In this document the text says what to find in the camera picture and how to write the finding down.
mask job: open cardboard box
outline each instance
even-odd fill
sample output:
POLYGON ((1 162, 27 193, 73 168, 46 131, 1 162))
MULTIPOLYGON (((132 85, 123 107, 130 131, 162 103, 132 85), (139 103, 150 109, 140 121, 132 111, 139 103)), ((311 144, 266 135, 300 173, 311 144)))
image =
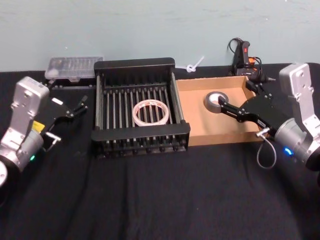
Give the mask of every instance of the open cardboard box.
POLYGON ((253 122, 239 123, 223 113, 212 113, 204 98, 213 91, 225 93, 229 103, 240 107, 255 94, 246 88, 245 76, 178 80, 177 87, 184 119, 190 123, 189 146, 255 142, 259 131, 253 122))

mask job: black tablecloth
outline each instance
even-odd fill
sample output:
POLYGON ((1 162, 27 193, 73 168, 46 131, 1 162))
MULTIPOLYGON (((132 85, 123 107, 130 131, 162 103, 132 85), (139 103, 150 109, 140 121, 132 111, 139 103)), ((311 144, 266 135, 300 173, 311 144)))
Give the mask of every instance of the black tablecloth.
MULTIPOLYGON (((265 65, 277 78, 286 64, 265 65)), ((320 65, 310 64, 320 116, 320 65)), ((227 67, 176 71, 177 79, 222 77, 227 67)), ((43 72, 0 73, 0 135, 8 127, 15 83, 43 72)), ((278 82, 267 90, 291 115, 278 82)), ((23 172, 17 191, 0 208, 1 240, 44 239, 320 239, 317 174, 286 157, 277 144, 272 170, 257 166, 258 143, 190 147, 187 152, 94 159, 90 135, 95 90, 58 88, 51 95, 74 106, 86 94, 81 121, 57 126, 63 138, 23 172)), ((272 158, 265 150, 265 158, 272 158)))

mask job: yellow warning label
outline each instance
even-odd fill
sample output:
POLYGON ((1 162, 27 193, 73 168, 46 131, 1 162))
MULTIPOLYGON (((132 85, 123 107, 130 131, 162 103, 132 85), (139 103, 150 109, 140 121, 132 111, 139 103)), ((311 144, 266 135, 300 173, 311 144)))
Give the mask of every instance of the yellow warning label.
POLYGON ((37 131, 38 133, 41 133, 41 131, 45 128, 45 125, 38 121, 33 121, 32 129, 37 131))

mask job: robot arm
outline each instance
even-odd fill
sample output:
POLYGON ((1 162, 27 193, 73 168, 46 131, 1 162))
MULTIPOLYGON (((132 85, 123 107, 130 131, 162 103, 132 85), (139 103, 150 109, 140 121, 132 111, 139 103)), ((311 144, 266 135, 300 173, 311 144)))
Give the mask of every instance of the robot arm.
POLYGON ((59 99, 49 97, 49 93, 46 86, 30 77, 15 86, 10 126, 0 142, 0 205, 44 143, 51 141, 51 149, 61 140, 49 131, 59 122, 72 121, 87 110, 86 96, 76 108, 69 109, 59 99))
POLYGON ((235 118, 238 122, 256 123, 290 155, 302 161, 312 171, 320 171, 320 120, 315 115, 308 64, 292 64, 279 74, 281 90, 292 103, 294 118, 290 118, 272 105, 272 95, 267 94, 260 85, 248 81, 246 87, 257 95, 236 107, 222 97, 218 102, 221 112, 235 118))

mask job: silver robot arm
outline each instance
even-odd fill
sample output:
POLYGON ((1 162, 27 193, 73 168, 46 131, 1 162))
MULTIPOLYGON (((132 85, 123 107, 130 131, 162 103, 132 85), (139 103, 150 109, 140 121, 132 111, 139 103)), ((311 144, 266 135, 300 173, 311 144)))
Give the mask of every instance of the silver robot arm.
POLYGON ((46 105, 49 92, 46 86, 28 76, 15 86, 10 126, 0 142, 1 189, 23 171, 44 143, 32 125, 35 116, 46 105))
POLYGON ((294 118, 279 128, 275 140, 290 148, 307 168, 320 171, 320 120, 315 115, 309 65, 289 65, 280 71, 279 81, 292 104, 294 118))

